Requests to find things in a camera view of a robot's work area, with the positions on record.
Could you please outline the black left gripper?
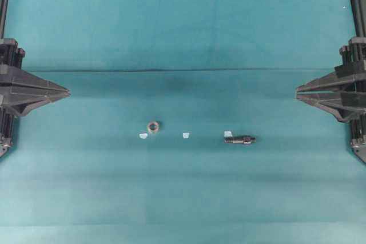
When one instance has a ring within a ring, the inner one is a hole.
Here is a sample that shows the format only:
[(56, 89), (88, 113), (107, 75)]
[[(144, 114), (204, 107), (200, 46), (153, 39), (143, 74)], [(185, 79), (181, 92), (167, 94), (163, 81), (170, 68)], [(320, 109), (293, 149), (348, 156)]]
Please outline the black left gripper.
[(21, 70), (25, 51), (18, 48), (14, 39), (1, 40), (1, 83), (10, 86), (29, 87), (35, 89), (61, 91), (40, 97), (35, 95), (10, 94), (1, 98), (1, 157), (13, 144), (14, 120), (24, 117), (31, 111), (44, 105), (54, 103), (70, 96), (69, 90), (54, 82)]

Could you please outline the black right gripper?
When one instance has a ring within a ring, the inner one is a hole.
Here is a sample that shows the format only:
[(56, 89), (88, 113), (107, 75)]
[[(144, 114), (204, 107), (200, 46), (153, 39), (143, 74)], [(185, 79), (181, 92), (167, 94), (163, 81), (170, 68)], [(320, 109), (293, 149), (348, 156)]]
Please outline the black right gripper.
[[(353, 37), (340, 49), (343, 65), (296, 89), (296, 99), (332, 114), (339, 122), (349, 122), (351, 147), (365, 155), (365, 38)], [(315, 91), (340, 91), (308, 93)]]

